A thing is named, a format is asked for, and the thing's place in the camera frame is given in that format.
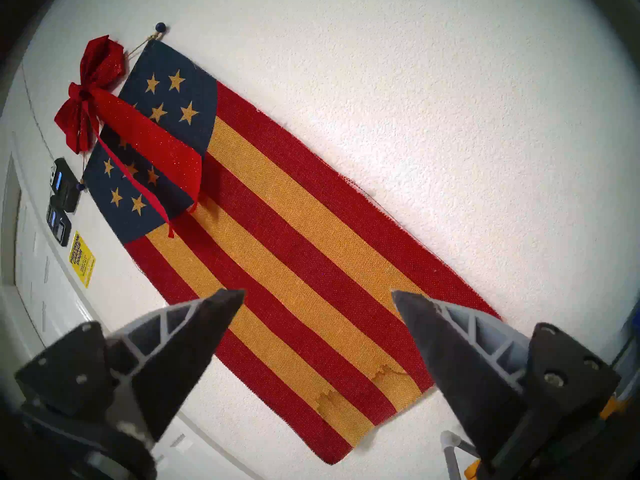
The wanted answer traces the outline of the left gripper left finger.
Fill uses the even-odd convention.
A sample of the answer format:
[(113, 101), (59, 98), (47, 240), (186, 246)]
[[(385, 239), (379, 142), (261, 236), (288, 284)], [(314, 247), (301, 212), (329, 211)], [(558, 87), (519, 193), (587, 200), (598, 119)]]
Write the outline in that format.
[(245, 291), (147, 313), (104, 335), (84, 322), (19, 369), (25, 421), (82, 444), (155, 444), (199, 382)]

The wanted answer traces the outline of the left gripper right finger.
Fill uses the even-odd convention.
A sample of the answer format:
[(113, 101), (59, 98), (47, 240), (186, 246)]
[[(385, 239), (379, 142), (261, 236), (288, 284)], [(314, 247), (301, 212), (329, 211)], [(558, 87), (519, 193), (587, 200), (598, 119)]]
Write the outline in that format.
[(530, 337), (488, 313), (393, 290), (425, 367), (483, 467), (550, 467), (601, 430), (620, 375), (559, 327)]

